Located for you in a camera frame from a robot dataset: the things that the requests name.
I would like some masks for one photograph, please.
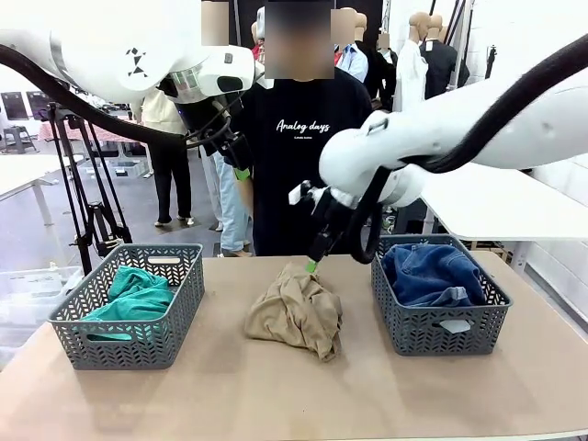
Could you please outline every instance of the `sneaker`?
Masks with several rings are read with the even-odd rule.
[[[224,226],[222,225],[222,222],[215,222],[210,225],[209,230],[212,232],[222,232],[223,228]]]
[[[186,226],[191,227],[194,225],[194,218],[183,218],[182,216],[178,216],[177,219],[180,222],[185,222]]]
[[[220,250],[220,255],[222,255],[222,257],[251,257],[252,254],[251,253],[247,253],[244,250],[241,251],[228,251],[228,250]]]
[[[165,225],[168,225],[169,222],[160,222],[160,221],[157,221],[153,225],[155,225],[155,227],[157,227],[157,228],[163,228]]]

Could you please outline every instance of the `black trousers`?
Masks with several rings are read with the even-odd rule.
[[[172,220],[169,215],[172,176],[177,194],[177,214],[182,218],[189,218],[192,210],[192,192],[187,149],[149,144],[149,155],[151,156],[155,188],[159,200],[159,218],[157,220],[162,223]]]

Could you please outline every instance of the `tabletop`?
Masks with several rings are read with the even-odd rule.
[[[75,154],[73,158],[76,162],[84,159],[81,154]],[[69,165],[68,158],[63,158],[63,162]],[[0,155],[0,195],[26,186],[60,168],[59,157],[56,154],[2,154]]]
[[[466,164],[429,176],[421,198],[464,240],[588,239],[588,208],[518,170]]]
[[[249,308],[298,258],[205,259],[206,294],[173,366],[75,371],[45,324],[0,373],[0,439],[588,433],[580,404],[588,395],[588,345],[499,257],[474,256],[514,301],[489,356],[396,355],[371,293],[369,267],[348,256],[329,256],[319,265],[322,283],[343,305],[337,358],[322,363],[303,349],[247,340]]]
[[[134,120],[128,120],[125,118],[126,122],[130,123],[137,123]],[[88,136],[90,140],[92,140],[92,132],[90,131],[90,127],[88,126],[88,122],[85,122],[85,129],[88,132]],[[67,138],[69,140],[81,140],[82,133],[79,129],[70,129],[68,124],[65,124],[65,131],[67,132]],[[124,136],[117,135],[116,133],[112,133],[110,131],[104,130],[101,127],[98,127],[96,124],[94,125],[94,131],[96,132],[96,137],[99,141],[113,141],[113,142],[136,142],[130,138],[125,138]],[[51,130],[51,124],[49,121],[43,121],[40,125],[39,129],[39,139],[40,140],[52,140],[53,139],[53,132]]]

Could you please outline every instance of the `black jacket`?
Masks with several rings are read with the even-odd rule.
[[[424,99],[444,94],[451,80],[451,73],[456,69],[458,52],[451,46],[439,40],[433,40],[433,48],[426,50],[427,41],[421,45],[421,55],[429,64],[426,71],[426,86],[424,87]],[[469,78],[468,66],[461,64],[458,86],[463,86]]]
[[[367,75],[364,86],[369,97],[374,99],[379,91],[382,102],[391,99],[396,88],[396,67],[387,62],[375,47],[371,47],[361,40],[356,40],[356,45],[367,58]]]

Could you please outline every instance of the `crumpled khaki garment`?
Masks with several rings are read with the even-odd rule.
[[[304,268],[287,264],[249,311],[245,334],[306,347],[329,361],[338,351],[341,301]]]

